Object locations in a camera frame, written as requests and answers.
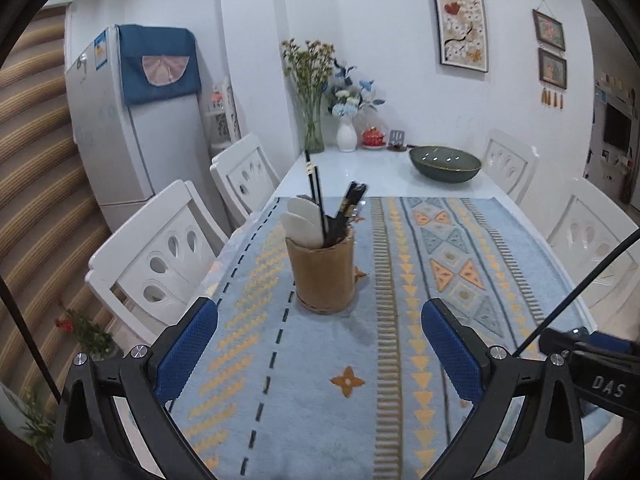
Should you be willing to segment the white ceramic spoon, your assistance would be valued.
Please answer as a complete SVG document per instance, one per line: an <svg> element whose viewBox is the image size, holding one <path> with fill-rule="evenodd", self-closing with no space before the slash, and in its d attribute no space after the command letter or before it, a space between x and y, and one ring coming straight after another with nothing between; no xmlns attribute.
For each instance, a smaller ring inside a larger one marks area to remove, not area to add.
<svg viewBox="0 0 640 480"><path fill-rule="evenodd" d="M280 214L280 222L286 237L296 245L308 249L319 249L323 246L321 228L314 222L288 211Z"/></svg>
<svg viewBox="0 0 640 480"><path fill-rule="evenodd" d="M292 214L299 214L301 217L320 226L318 206L311 200L306 200L306 198L301 197L291 197L286 202L286 211L292 212Z"/></svg>

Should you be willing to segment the black chopstick bundle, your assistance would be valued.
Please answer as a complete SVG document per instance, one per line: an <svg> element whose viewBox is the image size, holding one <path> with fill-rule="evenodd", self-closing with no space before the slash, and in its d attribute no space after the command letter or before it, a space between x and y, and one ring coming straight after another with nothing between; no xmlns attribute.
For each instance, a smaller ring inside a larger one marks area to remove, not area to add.
<svg viewBox="0 0 640 480"><path fill-rule="evenodd" d="M362 196L367 192L367 188L366 184L355 181L349 185L341 205L330 223L329 233L326 236L326 247L335 245L347 235L349 221Z"/></svg>

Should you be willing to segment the potted plant red flowers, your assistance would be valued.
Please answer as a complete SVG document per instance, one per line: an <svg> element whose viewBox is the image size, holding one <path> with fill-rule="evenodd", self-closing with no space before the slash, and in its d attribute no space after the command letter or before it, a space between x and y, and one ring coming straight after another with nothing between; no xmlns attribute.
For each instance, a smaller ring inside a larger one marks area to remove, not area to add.
<svg viewBox="0 0 640 480"><path fill-rule="evenodd" d="M61 315L55 320L55 326L62 332L72 334L81 350L93 359L108 359L117 351L117 344L110 333L93 322L87 315L66 308L58 303Z"/></svg>

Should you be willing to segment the white chair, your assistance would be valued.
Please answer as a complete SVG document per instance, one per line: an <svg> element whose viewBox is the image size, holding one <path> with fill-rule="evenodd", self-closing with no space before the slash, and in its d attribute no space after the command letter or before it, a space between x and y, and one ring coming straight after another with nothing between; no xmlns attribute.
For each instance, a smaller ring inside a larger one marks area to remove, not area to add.
<svg viewBox="0 0 640 480"><path fill-rule="evenodd" d="M254 212L262 211L280 183L253 133L214 156L209 172L234 228L242 226Z"/></svg>
<svg viewBox="0 0 640 480"><path fill-rule="evenodd" d="M579 282L638 226L584 178L570 182L570 196L548 243L574 282ZM600 323L617 313L639 284L639 245L633 244L582 293Z"/></svg>
<svg viewBox="0 0 640 480"><path fill-rule="evenodd" d="M492 129L484 151L485 174L516 204L520 204L533 181L539 162L534 146Z"/></svg>
<svg viewBox="0 0 640 480"><path fill-rule="evenodd" d="M85 282L145 344L175 325L228 243L190 181L177 180L89 259Z"/></svg>

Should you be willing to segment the white chair near right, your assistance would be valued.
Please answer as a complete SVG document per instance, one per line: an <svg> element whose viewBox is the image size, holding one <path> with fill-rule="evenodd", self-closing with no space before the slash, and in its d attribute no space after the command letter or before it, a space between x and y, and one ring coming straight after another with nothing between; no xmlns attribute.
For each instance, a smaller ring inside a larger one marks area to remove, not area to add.
<svg viewBox="0 0 640 480"><path fill-rule="evenodd" d="M638 226L584 178L570 182L570 196L548 243L574 282L579 282ZM639 284L639 245L633 244L582 293L600 323L617 313Z"/></svg>

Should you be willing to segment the striped window blind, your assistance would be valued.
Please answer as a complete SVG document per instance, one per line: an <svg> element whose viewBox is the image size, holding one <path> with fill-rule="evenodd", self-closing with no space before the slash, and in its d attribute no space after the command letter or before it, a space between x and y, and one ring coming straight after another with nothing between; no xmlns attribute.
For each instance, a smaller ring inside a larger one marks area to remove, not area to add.
<svg viewBox="0 0 640 480"><path fill-rule="evenodd" d="M110 230L72 136L65 18L40 10L1 67L1 276L57 385L79 349L65 310L112 318L84 282Z"/></svg>

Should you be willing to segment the white chair far left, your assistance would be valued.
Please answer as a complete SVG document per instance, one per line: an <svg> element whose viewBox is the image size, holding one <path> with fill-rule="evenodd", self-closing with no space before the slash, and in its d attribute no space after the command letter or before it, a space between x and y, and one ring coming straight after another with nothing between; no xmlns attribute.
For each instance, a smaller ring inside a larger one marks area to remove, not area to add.
<svg viewBox="0 0 640 480"><path fill-rule="evenodd" d="M280 183L253 133L214 156L209 172L234 228L242 226L254 212L262 211Z"/></svg>

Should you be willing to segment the white chair far right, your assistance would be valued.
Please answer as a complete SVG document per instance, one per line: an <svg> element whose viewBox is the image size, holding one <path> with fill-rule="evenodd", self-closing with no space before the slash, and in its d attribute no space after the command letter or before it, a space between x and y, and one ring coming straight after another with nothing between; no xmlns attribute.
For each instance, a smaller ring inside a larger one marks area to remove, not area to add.
<svg viewBox="0 0 640 480"><path fill-rule="evenodd" d="M485 174L516 204L520 204L533 181L539 162L534 146L492 129L484 151Z"/></svg>

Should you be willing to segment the grey slotted napkin holder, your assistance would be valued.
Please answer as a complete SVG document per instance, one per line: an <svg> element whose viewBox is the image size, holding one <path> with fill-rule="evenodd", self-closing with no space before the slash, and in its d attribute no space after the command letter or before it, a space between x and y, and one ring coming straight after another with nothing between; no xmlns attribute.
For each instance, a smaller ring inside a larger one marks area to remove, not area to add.
<svg viewBox="0 0 640 480"><path fill-rule="evenodd" d="M404 130L390 130L388 135L387 148L394 152L404 152L407 147L405 144Z"/></svg>

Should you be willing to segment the red lidded pot ornament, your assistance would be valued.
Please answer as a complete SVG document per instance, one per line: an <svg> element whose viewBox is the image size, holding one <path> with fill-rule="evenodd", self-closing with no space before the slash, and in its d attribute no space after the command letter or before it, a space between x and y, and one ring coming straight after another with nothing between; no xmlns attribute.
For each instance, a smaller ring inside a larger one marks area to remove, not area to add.
<svg viewBox="0 0 640 480"><path fill-rule="evenodd" d="M382 150L387 145L385 133L379 128L371 127L361 133L361 145L367 150Z"/></svg>

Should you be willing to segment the white ceramic flower vase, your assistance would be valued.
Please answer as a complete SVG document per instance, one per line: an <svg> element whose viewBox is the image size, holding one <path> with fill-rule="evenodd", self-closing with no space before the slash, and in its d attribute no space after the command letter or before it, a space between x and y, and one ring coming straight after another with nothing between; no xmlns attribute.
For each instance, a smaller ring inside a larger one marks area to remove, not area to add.
<svg viewBox="0 0 640 480"><path fill-rule="evenodd" d="M340 118L340 124L336 134L337 148L343 153L351 153L358 146L358 136L352 118L343 116Z"/></svg>

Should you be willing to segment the small framed picture lower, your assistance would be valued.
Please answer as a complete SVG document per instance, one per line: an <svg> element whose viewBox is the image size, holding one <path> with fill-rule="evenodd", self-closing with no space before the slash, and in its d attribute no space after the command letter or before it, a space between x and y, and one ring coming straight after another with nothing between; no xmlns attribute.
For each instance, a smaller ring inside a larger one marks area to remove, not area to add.
<svg viewBox="0 0 640 480"><path fill-rule="evenodd" d="M562 90L567 89L567 62L548 50L538 49L539 80Z"/></svg>

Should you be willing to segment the small framed picture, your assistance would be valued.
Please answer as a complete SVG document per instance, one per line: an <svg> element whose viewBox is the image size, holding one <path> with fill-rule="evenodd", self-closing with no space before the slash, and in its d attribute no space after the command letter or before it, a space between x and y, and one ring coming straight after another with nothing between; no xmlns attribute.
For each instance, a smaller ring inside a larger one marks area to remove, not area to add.
<svg viewBox="0 0 640 480"><path fill-rule="evenodd" d="M533 10L536 37L539 42L559 51L566 50L562 24L547 14Z"/></svg>
<svg viewBox="0 0 640 480"><path fill-rule="evenodd" d="M562 90L567 89L567 62L548 50L538 49L539 80Z"/></svg>

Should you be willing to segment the small framed picture upper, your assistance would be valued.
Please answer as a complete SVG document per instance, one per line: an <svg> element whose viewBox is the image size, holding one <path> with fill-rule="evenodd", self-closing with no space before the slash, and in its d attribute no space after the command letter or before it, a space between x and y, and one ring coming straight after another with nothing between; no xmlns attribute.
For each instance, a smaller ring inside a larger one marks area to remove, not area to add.
<svg viewBox="0 0 640 480"><path fill-rule="evenodd" d="M562 24L547 14L533 10L536 37L539 42L559 51L566 50Z"/></svg>

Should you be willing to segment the butterfly wall painting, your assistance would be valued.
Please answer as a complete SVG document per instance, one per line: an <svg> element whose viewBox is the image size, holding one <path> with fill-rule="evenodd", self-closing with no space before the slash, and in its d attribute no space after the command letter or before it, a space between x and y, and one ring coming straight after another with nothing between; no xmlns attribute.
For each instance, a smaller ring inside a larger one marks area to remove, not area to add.
<svg viewBox="0 0 640 480"><path fill-rule="evenodd" d="M442 65L488 72L484 0L434 0Z"/></svg>

